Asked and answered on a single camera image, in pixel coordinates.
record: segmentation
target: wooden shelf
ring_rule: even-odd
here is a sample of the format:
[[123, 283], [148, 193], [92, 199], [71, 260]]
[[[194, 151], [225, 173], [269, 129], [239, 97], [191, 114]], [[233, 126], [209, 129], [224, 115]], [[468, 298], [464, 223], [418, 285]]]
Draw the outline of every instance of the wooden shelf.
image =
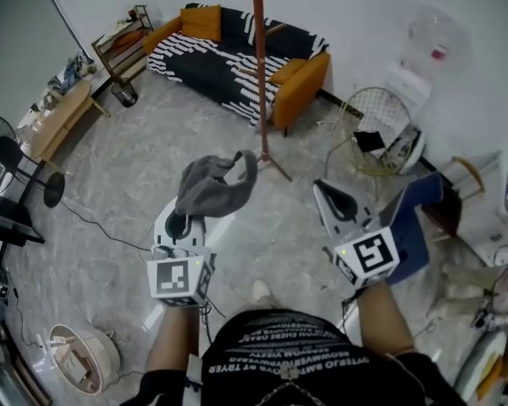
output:
[[99, 47], [99, 48], [104, 48], [106, 45], [108, 45], [110, 42], [113, 42], [115, 39], [117, 39], [120, 35], [123, 35], [124, 33], [127, 33], [127, 30], [132, 26], [132, 25], [135, 25], [135, 23], [141, 23], [141, 27], [144, 27], [144, 23], [143, 23], [143, 20], [144, 19], [148, 19], [148, 15], [146, 14], [139, 14], [139, 16], [137, 17], [136, 20], [132, 21], [131, 23], [128, 23], [127, 25], [124, 26], [124, 28], [122, 28], [121, 30], [117, 31], [113, 36], [109, 37], [107, 40], [105, 40], [104, 42], [100, 43], [99, 41], [105, 36], [105, 35], [101, 35], [98, 39], [96, 39], [93, 43], [92, 43], [92, 46], [93, 47]]
[[[103, 35], [92, 42], [92, 48], [94, 48], [96, 55], [100, 58], [103, 66], [114, 80], [131, 80], [146, 66], [146, 56], [143, 51], [142, 41], [154, 29], [152, 28], [145, 5], [135, 5], [134, 10], [137, 12], [136, 20], [114, 32], [105, 41], [103, 40], [105, 35]], [[113, 42], [118, 37], [134, 31], [140, 31], [143, 35], [135, 42], [122, 47], [111, 48]]]
[[122, 46], [120, 48], [111, 48], [110, 50], [108, 51], [105, 51], [105, 53], [103, 53], [103, 58], [105, 58], [108, 62], [111, 62], [114, 58], [117, 58], [118, 56], [120, 56], [121, 54], [124, 54], [125, 52], [130, 52], [127, 56], [125, 56], [123, 58], [123, 60], [126, 60], [126, 58], [128, 58], [130, 55], [134, 54], [134, 52], [136, 51], [139, 51], [141, 49], [141, 44], [138, 46], [138, 47], [135, 47], [135, 50], [131, 50], [131, 48], [137, 44], [138, 42], [140, 42], [142, 39], [144, 39], [147, 34], [149, 32], [151, 32], [152, 30], [150, 29], [147, 29], [147, 28], [141, 28], [141, 29], [137, 29], [137, 30], [132, 30], [132, 31], [138, 31], [138, 30], [144, 30], [144, 35], [139, 38], [137, 41], [135, 42], [132, 42], [130, 44], [128, 44], [127, 46]]

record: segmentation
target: fan base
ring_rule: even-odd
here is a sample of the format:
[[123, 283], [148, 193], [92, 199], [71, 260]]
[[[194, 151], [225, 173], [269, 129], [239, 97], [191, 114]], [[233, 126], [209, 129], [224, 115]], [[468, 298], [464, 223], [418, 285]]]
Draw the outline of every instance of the fan base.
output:
[[43, 202], [45, 206], [50, 208], [56, 206], [62, 199], [65, 187], [66, 179], [64, 175], [59, 172], [53, 173], [43, 191]]

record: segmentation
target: wooden coat rack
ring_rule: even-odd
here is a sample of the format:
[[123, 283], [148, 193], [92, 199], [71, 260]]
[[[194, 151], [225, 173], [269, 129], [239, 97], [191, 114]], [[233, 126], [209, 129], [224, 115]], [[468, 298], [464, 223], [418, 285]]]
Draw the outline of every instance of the wooden coat rack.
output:
[[265, 36], [271, 35], [275, 31], [282, 30], [286, 25], [279, 24], [265, 30], [263, 22], [263, 0], [253, 0], [254, 2], [254, 25], [256, 28], [256, 58], [257, 72], [241, 70], [246, 74], [257, 76], [257, 84], [260, 96], [260, 129], [262, 132], [262, 153], [257, 158], [258, 162], [269, 162], [291, 182], [290, 175], [273, 159], [269, 153], [268, 143], [268, 119], [265, 102]]

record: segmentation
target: marble floor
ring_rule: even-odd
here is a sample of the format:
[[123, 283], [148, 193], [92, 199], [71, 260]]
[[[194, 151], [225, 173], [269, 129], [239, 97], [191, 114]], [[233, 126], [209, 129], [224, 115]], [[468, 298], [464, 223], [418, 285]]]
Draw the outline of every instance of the marble floor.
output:
[[[69, 172], [64, 203], [99, 221], [114, 237], [150, 248], [150, 227], [176, 196], [182, 169], [207, 154], [232, 157], [241, 149], [258, 151], [259, 135], [243, 118], [161, 75], [146, 71], [134, 84], [140, 95], [136, 105], [123, 108], [104, 92], [99, 102], [112, 117], [87, 113], [55, 161]], [[321, 251], [326, 238], [311, 190], [313, 179], [323, 176], [324, 159], [334, 143], [331, 125], [318, 122], [335, 120], [338, 111], [325, 100], [316, 100], [288, 138], [270, 132], [272, 153], [294, 181], [288, 183], [272, 167], [263, 169], [250, 201], [218, 241], [217, 270], [208, 294], [225, 315], [247, 303], [251, 284], [260, 277], [284, 305], [335, 324], [340, 321], [340, 301], [351, 289]], [[330, 177], [353, 178], [347, 168], [346, 161], [335, 155], [329, 164]], [[358, 174], [355, 179], [373, 195], [371, 178]], [[405, 181], [381, 182], [380, 204]], [[25, 339], [34, 341], [38, 334], [48, 337], [57, 323], [114, 330], [122, 359], [119, 372], [143, 371], [159, 325], [158, 320], [144, 326], [158, 305], [149, 296], [146, 268], [140, 260], [150, 254], [140, 255], [107, 239], [96, 226], [82, 222], [62, 205], [47, 209], [37, 190], [27, 206], [46, 243], [9, 246], [3, 260], [19, 292]], [[433, 233], [432, 226], [424, 223], [426, 233]], [[475, 263], [458, 244], [430, 249], [430, 265], [394, 287], [412, 332], [420, 332], [427, 323], [440, 262], [459, 258]], [[95, 398], [77, 393], [58, 377], [41, 349], [24, 347], [20, 322], [10, 305], [10, 331], [55, 404], [115, 405], [135, 394], [138, 375], [122, 378]], [[224, 322], [216, 311], [209, 315], [213, 336]], [[417, 346], [435, 357], [443, 374], [453, 381], [476, 337], [465, 321], [443, 321], [435, 332], [420, 334]], [[203, 352], [208, 345], [204, 332], [200, 342]]]

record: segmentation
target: trash can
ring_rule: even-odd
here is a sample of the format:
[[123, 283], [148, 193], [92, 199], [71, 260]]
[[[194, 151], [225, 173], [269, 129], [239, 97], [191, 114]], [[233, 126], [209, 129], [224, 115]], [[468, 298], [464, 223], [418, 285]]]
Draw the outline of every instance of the trash can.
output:
[[119, 83], [113, 84], [111, 93], [113, 93], [125, 107], [131, 107], [137, 102], [137, 92], [129, 81], [122, 85]]

